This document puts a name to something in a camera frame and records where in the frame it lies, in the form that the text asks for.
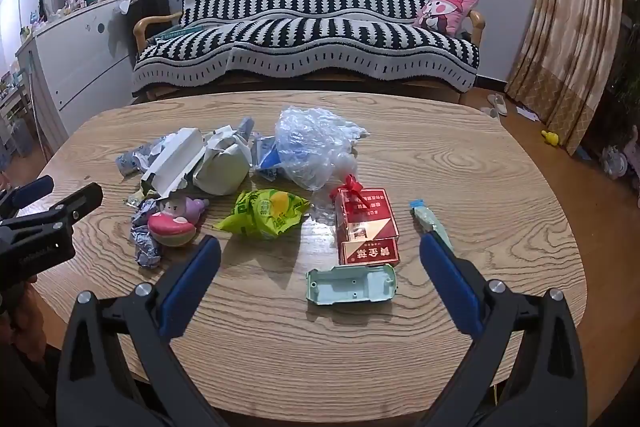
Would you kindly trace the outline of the crumpled silver foil wrapper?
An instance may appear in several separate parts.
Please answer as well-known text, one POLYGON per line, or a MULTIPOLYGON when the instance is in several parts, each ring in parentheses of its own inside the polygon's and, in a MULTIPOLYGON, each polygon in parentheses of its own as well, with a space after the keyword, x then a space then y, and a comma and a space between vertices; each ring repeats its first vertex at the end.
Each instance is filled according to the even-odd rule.
POLYGON ((134 242, 134 257, 144 269, 155 269, 162 260, 160 243, 151 234, 149 219, 158 211, 156 199, 145 199, 131 218, 130 236, 134 242))

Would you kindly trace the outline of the pink mushroom squishy toy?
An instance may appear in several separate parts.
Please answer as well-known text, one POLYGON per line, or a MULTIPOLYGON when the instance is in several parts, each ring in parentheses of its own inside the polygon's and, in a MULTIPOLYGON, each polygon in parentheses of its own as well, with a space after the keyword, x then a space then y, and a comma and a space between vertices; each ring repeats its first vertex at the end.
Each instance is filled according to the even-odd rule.
POLYGON ((194 239, 205 211, 208 199, 176 196, 160 202, 160 210, 148 220, 153 239, 160 245, 177 248, 194 239))

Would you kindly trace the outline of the white torn cardboard box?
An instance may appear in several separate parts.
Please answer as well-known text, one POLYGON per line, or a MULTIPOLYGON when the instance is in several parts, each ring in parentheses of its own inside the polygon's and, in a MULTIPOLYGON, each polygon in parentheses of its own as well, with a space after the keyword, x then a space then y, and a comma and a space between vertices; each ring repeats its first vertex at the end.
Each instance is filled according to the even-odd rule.
POLYGON ((198 128, 182 128, 168 141, 141 178, 144 191, 153 190, 160 198, 186 186, 186 176, 205 153, 205 141, 198 128))

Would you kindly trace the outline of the white sideboard cabinet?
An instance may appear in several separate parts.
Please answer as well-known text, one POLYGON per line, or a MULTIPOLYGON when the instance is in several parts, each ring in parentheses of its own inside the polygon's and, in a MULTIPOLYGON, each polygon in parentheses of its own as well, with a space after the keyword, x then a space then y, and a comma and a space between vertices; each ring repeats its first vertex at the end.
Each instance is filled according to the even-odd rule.
POLYGON ((55 152, 85 122, 132 102, 132 32, 105 0, 47 23, 17 50, 27 74, 35 121, 55 152))

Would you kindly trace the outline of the crumpled white paper carton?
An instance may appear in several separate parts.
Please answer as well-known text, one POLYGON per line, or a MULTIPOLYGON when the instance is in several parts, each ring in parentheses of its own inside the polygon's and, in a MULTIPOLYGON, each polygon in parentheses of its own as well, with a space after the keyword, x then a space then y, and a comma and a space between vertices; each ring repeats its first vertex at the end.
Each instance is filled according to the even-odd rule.
POLYGON ((250 172, 251 160, 250 148, 240 132, 231 126, 221 127, 206 142, 192 182, 209 195, 232 194, 250 172))

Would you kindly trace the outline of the mint green plastic tray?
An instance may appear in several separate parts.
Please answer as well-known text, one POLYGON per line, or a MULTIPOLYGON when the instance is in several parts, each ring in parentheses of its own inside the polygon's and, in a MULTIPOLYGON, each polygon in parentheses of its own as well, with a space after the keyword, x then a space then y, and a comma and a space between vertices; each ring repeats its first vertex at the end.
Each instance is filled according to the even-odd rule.
POLYGON ((386 303, 396 291, 396 272, 391 265, 337 265, 306 274, 306 298, 316 306, 386 303))

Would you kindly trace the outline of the green blue small wrapper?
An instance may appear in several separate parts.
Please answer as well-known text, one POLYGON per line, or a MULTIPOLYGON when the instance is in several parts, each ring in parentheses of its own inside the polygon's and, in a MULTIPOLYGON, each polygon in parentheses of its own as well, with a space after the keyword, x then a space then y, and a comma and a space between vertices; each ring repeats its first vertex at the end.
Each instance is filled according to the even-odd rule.
POLYGON ((438 220, 435 213, 425 205, 422 199, 409 202, 409 210, 414 223, 422 232, 435 232, 449 249, 452 248, 449 235, 442 222, 438 220))

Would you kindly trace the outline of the green yellow snack wrapper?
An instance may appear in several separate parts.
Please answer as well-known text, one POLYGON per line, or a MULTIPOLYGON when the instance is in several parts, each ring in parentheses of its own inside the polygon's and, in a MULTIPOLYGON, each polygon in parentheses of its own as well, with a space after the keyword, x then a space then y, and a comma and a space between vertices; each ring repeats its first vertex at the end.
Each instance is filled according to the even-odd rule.
POLYGON ((276 239, 302 222, 309 205, 305 197, 276 188, 245 191, 216 229, 251 239, 276 239))

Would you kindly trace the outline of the blue white plastic packet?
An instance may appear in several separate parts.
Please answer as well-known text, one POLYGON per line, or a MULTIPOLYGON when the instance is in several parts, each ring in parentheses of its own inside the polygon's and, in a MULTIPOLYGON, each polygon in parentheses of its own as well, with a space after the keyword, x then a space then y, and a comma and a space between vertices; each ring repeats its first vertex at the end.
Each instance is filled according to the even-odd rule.
POLYGON ((253 169, 268 181, 277 179, 281 159, 277 149, 277 140, 273 135, 256 135, 252 145, 253 169))

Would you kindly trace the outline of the red cigarette box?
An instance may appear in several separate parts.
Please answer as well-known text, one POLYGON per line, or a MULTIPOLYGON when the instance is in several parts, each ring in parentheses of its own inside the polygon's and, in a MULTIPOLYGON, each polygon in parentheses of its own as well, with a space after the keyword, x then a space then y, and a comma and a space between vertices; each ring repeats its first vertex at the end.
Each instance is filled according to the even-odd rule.
POLYGON ((330 193, 341 265, 398 265, 399 231, 384 188, 364 187, 353 174, 330 193))

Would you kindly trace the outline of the yellow toy duck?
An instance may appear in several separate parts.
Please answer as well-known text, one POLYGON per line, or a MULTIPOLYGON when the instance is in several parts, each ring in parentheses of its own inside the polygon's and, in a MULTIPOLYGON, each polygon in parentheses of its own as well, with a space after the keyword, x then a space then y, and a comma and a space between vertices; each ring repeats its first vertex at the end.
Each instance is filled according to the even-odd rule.
POLYGON ((541 136, 544 138, 544 142, 551 146, 558 146, 560 142, 559 135, 548 130, 541 130, 541 136))

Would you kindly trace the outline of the clear plastic bag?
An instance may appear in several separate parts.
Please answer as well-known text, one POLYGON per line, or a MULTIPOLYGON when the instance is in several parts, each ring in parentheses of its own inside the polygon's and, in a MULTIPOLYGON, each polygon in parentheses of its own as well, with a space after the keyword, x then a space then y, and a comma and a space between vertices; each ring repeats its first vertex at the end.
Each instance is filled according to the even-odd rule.
POLYGON ((366 128, 321 107, 290 106, 282 110, 274 130, 280 167, 309 192, 355 174, 354 148, 370 135, 366 128))

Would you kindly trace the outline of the white slipper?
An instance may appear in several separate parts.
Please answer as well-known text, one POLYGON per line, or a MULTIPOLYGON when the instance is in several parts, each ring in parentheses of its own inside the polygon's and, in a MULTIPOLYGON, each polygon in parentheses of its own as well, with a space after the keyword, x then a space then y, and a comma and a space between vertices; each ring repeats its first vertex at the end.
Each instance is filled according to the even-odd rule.
POLYGON ((508 108, 506 107, 506 101, 504 101, 501 93, 491 93, 487 95, 487 101, 491 105, 491 113, 506 117, 508 115, 508 108))

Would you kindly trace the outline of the beige patterned curtain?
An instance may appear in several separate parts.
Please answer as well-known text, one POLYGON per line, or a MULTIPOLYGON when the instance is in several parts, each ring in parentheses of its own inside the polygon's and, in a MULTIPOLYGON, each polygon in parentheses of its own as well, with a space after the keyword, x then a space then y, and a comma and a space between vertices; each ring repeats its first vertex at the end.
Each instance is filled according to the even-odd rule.
POLYGON ((623 0, 535 0, 506 94, 574 154, 614 61, 623 0))

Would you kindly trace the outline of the pink cartoon pillow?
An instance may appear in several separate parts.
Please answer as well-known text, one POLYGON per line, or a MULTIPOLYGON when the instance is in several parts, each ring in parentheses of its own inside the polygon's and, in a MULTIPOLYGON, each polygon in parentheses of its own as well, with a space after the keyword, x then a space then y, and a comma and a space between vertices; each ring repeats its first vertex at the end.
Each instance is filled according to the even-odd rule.
POLYGON ((454 37, 478 2, 480 0, 428 0, 418 12, 413 26, 454 37))

